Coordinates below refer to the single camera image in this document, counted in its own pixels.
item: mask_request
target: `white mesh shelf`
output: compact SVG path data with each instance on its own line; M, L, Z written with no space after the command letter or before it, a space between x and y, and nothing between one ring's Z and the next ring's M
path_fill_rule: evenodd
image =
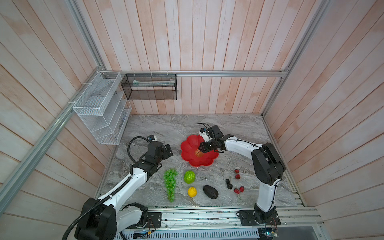
M103 115L120 82L119 72L98 72L73 109L78 115Z
M132 110L123 91L114 94L120 82L120 73L99 72L73 107L100 144L120 143Z

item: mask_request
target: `bunch of grapes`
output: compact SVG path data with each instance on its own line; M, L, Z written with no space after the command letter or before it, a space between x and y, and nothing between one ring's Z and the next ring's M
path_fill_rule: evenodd
M173 168L164 173L164 184L167 188L168 199L170 202L175 200L176 176L178 174L179 173Z

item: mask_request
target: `wooden wall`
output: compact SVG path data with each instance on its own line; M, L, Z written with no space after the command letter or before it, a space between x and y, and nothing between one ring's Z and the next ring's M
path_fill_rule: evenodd
M65 1L0 1L0 184L96 68ZM61 239L111 150L73 116L0 217L1 239Z
M333 239L384 238L383 13L383 0L334 1L266 115Z
M77 0L108 70L279 70L319 0ZM182 78L138 114L261 113L279 78Z

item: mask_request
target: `red bowl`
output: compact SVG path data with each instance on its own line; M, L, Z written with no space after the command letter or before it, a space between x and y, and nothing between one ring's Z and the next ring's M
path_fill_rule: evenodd
M218 157L218 152L210 151L202 153L199 145L204 139L200 135L191 135L181 144L181 157L194 167L210 166Z

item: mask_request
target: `gray marble surface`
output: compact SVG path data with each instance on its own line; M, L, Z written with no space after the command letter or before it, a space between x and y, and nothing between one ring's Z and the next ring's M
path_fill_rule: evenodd
M127 143L135 136L155 135L158 141L169 144L173 156L162 162L163 167L154 174L146 184L142 185L128 199L127 203L138 202L148 207L153 206L243 206L253 207L258 197L259 180L255 176L252 160L234 153L225 151L220 153L214 163L208 167L192 167L181 158L180 145L189 135L196 134L202 127L196 123L203 122L213 126L217 124L224 134L232 134L236 137L253 143L269 142L269 136L264 128L261 117L254 114L236 115L131 115L123 134L121 143L113 159L110 172L103 187L103 194L121 181L129 173L131 159L127 155ZM147 142L136 140L131 146L131 154L138 159L147 151ZM169 202L164 186L164 172L170 168L179 172L175 189L175 201ZM240 170L241 179L234 178L234 168ZM192 170L196 174L196 180L192 184L184 182L184 173ZM241 200L233 192L227 189L225 179L231 177L233 189L245 187L241 194ZM217 199L208 198L202 188L210 185L219 192ZM188 196L188 188L195 187L197 196ZM276 191L277 206L296 206L291 187L285 176Z

